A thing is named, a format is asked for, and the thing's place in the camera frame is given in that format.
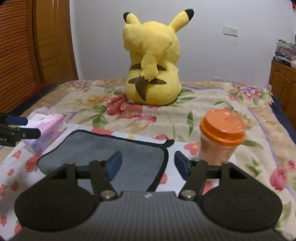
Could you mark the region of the white strawberry print mat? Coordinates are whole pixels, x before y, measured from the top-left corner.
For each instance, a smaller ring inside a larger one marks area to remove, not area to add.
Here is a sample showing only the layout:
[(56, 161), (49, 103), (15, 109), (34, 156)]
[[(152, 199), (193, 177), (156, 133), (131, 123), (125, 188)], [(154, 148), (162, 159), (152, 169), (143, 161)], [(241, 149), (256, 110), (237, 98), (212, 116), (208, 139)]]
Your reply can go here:
[(23, 191), (68, 161), (84, 166), (93, 160), (107, 159), (116, 151), (122, 154), (121, 168), (111, 182), (117, 193), (151, 190), (178, 193), (184, 180), (175, 167), (174, 154), (181, 151), (194, 159), (199, 144), (166, 134), (149, 138), (75, 124), (69, 124), (39, 156), (20, 143), (1, 164), (1, 237), (10, 240), (21, 230), (14, 204)]

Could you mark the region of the dark blue mattress sheet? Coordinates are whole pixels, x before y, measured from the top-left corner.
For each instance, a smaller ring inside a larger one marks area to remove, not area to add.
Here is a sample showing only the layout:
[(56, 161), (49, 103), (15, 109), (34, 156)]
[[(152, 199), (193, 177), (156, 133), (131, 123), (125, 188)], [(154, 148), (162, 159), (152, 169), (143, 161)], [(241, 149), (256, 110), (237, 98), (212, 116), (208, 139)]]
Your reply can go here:
[(280, 99), (274, 95), (272, 96), (272, 99), (273, 101), (270, 104), (272, 112), (275, 114), (278, 121), (286, 129), (290, 138), (295, 143), (295, 138), (296, 138), (295, 129), (292, 127), (292, 124), (290, 123), (290, 121), (288, 120), (288, 117), (284, 113)]

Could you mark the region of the pink tissue box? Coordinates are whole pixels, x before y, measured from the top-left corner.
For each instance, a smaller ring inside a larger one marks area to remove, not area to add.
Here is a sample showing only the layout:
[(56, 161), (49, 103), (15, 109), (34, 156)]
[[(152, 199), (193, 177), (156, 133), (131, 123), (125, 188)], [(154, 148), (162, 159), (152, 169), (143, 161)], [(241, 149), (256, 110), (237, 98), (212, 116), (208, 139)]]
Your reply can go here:
[(64, 116), (53, 113), (47, 107), (34, 110), (27, 117), (28, 123), (22, 128), (38, 128), (41, 136), (38, 139), (24, 139), (25, 148), (36, 156), (40, 156), (67, 128)]

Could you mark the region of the yellow Pikachu plush toy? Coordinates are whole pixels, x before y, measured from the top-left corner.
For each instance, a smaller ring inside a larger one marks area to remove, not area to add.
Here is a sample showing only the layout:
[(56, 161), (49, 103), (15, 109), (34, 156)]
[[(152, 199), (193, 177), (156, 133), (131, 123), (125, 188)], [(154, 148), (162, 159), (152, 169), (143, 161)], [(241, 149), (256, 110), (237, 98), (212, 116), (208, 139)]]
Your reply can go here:
[(194, 16), (193, 9), (177, 14), (168, 24), (141, 23), (136, 15), (123, 15), (123, 46), (129, 52), (130, 68), (125, 93), (134, 104), (163, 106), (172, 103), (181, 92), (179, 69), (180, 43), (177, 32)]

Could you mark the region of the wooden side cabinet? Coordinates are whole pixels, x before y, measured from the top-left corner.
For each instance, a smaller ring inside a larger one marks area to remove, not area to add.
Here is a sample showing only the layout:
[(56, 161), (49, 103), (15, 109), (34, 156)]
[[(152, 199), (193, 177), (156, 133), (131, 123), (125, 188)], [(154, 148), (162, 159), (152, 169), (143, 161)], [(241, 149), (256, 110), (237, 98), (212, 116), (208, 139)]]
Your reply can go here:
[(268, 83), (271, 85), (271, 93), (281, 101), (283, 112), (295, 128), (295, 69), (275, 60), (271, 61)]

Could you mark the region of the white wall switch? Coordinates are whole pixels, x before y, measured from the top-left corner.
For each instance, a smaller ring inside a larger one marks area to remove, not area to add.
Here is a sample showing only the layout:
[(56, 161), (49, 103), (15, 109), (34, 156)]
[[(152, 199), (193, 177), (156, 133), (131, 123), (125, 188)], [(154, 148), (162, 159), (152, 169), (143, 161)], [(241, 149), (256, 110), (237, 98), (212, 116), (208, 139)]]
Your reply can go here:
[(223, 34), (232, 37), (238, 37), (238, 30), (230, 27), (223, 27)]

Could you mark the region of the wooden panel door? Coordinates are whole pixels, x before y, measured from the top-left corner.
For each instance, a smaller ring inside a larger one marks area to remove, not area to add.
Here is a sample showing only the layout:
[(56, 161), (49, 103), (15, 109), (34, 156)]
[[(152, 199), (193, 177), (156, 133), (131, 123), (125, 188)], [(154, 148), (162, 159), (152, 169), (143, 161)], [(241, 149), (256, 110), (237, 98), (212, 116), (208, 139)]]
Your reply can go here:
[(33, 28), (41, 81), (55, 84), (77, 80), (70, 24), (70, 2), (33, 1)]

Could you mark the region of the orange lidded plastic cup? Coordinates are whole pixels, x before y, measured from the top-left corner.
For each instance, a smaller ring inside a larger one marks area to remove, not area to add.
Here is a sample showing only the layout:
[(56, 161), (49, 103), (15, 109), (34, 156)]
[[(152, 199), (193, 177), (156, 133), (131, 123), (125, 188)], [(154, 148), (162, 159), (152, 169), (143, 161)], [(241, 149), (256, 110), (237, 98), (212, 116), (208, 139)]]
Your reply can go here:
[(227, 109), (213, 108), (200, 122), (198, 158), (210, 165), (227, 162), (245, 139), (245, 124)]

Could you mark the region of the wooden slatted wardrobe door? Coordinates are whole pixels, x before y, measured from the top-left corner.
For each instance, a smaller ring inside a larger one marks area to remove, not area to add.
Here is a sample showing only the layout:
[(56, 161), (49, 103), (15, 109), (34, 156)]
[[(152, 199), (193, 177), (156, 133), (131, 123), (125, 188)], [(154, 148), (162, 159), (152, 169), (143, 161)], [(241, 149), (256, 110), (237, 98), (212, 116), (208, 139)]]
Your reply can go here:
[(33, 1), (1, 1), (1, 112), (43, 87), (36, 61)]

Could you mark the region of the clutter pile on cabinet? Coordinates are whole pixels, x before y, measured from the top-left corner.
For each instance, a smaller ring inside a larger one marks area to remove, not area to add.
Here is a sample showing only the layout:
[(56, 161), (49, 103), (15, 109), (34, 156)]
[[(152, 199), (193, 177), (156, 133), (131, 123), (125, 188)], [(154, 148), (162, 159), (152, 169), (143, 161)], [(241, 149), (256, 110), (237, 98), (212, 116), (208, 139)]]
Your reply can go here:
[(278, 39), (273, 59), (295, 69), (295, 44)]

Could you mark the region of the floral bed blanket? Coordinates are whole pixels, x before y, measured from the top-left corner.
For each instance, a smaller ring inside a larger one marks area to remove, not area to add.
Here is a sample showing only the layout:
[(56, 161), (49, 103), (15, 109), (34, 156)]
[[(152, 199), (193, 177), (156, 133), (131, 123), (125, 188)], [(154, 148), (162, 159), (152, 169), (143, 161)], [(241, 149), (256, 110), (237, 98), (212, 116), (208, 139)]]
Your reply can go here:
[(129, 104), (122, 80), (70, 81), (29, 101), (16, 112), (29, 116), (42, 108), (62, 114), (78, 128), (137, 140), (176, 141), (188, 156), (196, 156), (199, 124), (211, 108), (225, 108), (243, 119), (246, 142), (231, 160), (273, 190), (282, 200), (283, 213), (276, 229), (288, 240), (295, 238), (295, 143), (275, 113), (269, 91), (242, 84), (196, 82), (184, 84), (177, 100), (168, 106)]

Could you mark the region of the grey towel black trim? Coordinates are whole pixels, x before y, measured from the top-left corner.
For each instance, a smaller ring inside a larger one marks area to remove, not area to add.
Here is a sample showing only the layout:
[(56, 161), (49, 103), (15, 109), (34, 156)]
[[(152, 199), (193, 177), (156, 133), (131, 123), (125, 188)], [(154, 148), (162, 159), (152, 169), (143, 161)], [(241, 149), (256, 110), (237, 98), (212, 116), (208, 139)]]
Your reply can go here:
[(157, 144), (76, 130), (58, 147), (43, 155), (38, 167), (48, 175), (65, 163), (84, 166), (90, 161), (106, 160), (120, 151), (122, 165), (111, 181), (116, 192), (155, 191), (168, 163), (168, 147), (173, 144), (173, 140)]

